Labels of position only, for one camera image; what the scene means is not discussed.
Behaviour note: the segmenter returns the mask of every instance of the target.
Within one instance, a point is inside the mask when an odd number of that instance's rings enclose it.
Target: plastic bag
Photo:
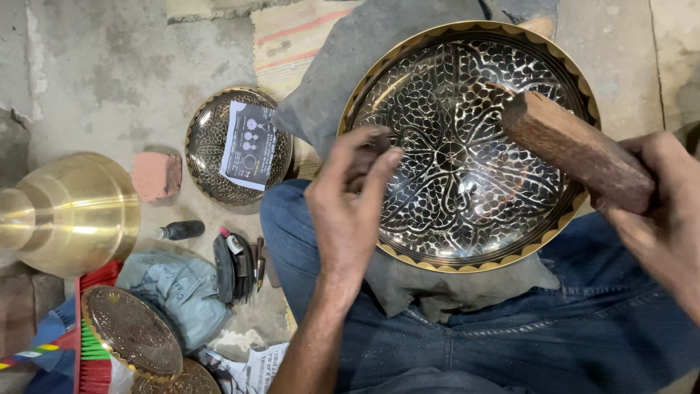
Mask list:
[[[206,299],[217,294],[212,265],[165,250],[132,253],[116,285],[159,308],[176,326],[185,354],[200,347],[230,313],[223,302]]]

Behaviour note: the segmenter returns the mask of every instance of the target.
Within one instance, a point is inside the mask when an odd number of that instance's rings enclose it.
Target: newspaper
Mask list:
[[[208,348],[201,349],[197,357],[219,380],[224,394],[265,394],[288,346],[287,342],[264,351],[251,349],[248,362],[233,362]]]
[[[239,185],[265,190],[270,178],[277,129],[273,109],[231,101],[226,145],[219,174]]]

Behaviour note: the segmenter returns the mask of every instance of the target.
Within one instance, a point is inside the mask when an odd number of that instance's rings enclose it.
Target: bottle cap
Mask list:
[[[169,232],[170,231],[168,231],[168,229],[165,227],[158,227],[153,231],[153,235],[156,237],[156,239],[165,239],[168,238]]]

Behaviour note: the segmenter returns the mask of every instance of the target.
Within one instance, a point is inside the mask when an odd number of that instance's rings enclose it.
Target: wooden mallet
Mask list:
[[[501,125],[513,141],[581,182],[589,191],[642,214],[656,184],[645,167],[613,139],[537,92],[503,105]]]

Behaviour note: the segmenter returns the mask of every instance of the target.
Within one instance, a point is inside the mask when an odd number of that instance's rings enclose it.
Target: man's right hand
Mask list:
[[[658,204],[644,216],[605,198],[594,207],[617,230],[622,243],[700,325],[700,162],[670,133],[620,143],[650,169]]]

